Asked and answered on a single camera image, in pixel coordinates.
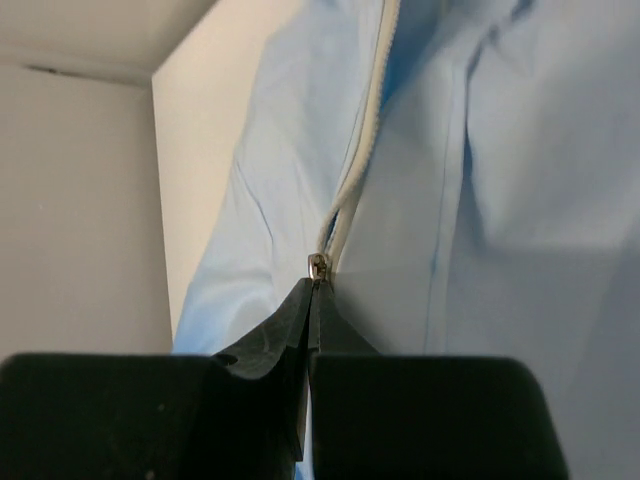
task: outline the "zipper teeth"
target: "zipper teeth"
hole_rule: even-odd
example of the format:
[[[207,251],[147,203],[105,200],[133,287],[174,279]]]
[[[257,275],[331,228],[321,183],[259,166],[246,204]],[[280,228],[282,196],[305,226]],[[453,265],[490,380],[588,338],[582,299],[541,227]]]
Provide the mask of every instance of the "zipper teeth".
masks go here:
[[[393,8],[393,11],[389,12],[387,10],[388,8]],[[384,48],[384,52],[381,54],[379,65],[376,65],[376,57],[379,55],[379,53],[376,52],[376,54],[374,55],[374,65],[373,65],[374,71],[372,73],[373,78],[369,86],[370,98],[368,99],[367,104],[365,106],[365,114],[362,122],[363,123],[362,129],[360,130],[359,144],[356,147],[356,152],[354,154],[354,163],[351,165],[351,168],[346,175],[345,181],[342,184],[342,187],[340,188],[340,191],[338,192],[338,195],[336,196],[336,199],[333,202],[333,206],[325,219],[323,228],[320,231],[320,237],[318,239],[318,251],[325,254],[329,254],[331,252],[333,239],[335,238],[335,232],[340,227],[342,227],[341,223],[344,223],[345,219],[341,217],[337,217],[335,224],[333,226],[333,231],[329,232],[329,229],[331,228],[332,220],[339,213],[340,209],[344,206],[344,204],[347,202],[349,197],[355,194],[356,187],[358,186],[358,184],[360,183],[360,180],[364,175],[364,172],[369,163],[369,159],[371,158],[371,154],[373,152],[373,146],[375,144],[376,136],[378,133],[378,127],[380,124],[379,110],[380,110],[380,103],[382,101],[382,89],[384,86],[385,72],[387,68],[387,63],[389,61],[391,46],[393,44],[393,37],[395,35],[395,31],[398,26],[399,11],[400,11],[400,0],[385,0],[385,3],[383,5],[382,19],[381,19],[381,22],[383,23],[383,25],[381,26],[380,32],[378,33],[378,46],[377,46],[377,48]],[[389,22],[392,22],[391,31],[387,34],[388,36],[387,39],[382,39],[381,38],[382,35],[386,34],[386,32],[384,31],[384,22],[387,20],[384,17],[385,15],[389,15],[389,14],[392,15],[391,19],[388,20]],[[379,45],[380,40],[386,40],[385,45],[382,47]],[[369,134],[366,133],[367,127],[369,127],[369,125],[367,125],[368,121],[371,122],[370,123],[371,131],[369,132]],[[359,159],[358,154],[360,153],[361,149],[364,149],[363,150],[364,153]],[[336,266],[335,262],[337,261],[337,259],[331,258],[331,261],[333,265]]]

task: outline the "zipper slider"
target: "zipper slider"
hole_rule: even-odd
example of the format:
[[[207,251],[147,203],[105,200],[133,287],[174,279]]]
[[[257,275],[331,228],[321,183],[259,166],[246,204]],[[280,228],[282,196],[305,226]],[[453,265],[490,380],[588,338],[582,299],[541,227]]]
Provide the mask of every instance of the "zipper slider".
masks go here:
[[[314,282],[324,282],[329,280],[329,269],[331,262],[324,253],[313,253],[309,255],[307,262],[309,266],[309,278]]]

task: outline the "beige surface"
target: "beige surface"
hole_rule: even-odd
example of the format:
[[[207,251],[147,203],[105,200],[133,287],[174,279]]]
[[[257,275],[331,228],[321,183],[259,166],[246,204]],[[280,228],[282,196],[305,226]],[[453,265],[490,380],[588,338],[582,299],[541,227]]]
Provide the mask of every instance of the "beige surface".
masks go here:
[[[0,358],[162,352],[150,92],[0,67]]]
[[[151,73],[214,1],[0,0],[0,59],[69,68],[71,57]]]
[[[153,77],[171,324],[226,188],[267,37],[301,0],[220,0]]]

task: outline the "metal zipper slider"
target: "metal zipper slider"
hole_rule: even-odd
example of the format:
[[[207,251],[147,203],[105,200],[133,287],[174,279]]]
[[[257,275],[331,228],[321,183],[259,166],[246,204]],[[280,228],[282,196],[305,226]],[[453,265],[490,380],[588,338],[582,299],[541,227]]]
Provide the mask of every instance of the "metal zipper slider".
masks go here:
[[[331,262],[329,257],[324,253],[313,253],[309,255],[309,278],[314,282],[323,282],[329,280],[329,269]]]

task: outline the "light blue fabric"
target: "light blue fabric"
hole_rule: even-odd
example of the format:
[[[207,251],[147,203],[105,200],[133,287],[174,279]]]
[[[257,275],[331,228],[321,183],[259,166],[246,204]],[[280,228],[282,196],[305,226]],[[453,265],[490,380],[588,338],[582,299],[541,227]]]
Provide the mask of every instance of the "light blue fabric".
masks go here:
[[[445,3],[402,3],[339,308],[383,352],[524,361],[573,478],[640,478],[640,3]],[[267,46],[176,352],[232,343],[305,275],[381,5],[310,1]]]

